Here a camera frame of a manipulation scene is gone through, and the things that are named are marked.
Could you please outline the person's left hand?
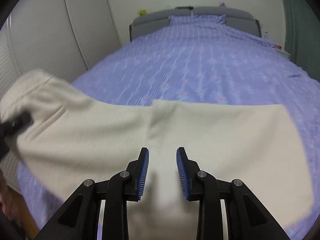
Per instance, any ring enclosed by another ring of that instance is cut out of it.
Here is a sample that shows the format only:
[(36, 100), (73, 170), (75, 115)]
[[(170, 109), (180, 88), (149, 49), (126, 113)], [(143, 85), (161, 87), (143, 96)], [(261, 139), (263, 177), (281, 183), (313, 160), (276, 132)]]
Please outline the person's left hand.
[(12, 194), (8, 190), (7, 182), (3, 176), (2, 171), (1, 171), (0, 178), (1, 178), (1, 189), (0, 189), (1, 210), (3, 211), (4, 215), (7, 217), (8, 220), (10, 221), (15, 220), (16, 222), (18, 222), (20, 220), (18, 207), (12, 198)]

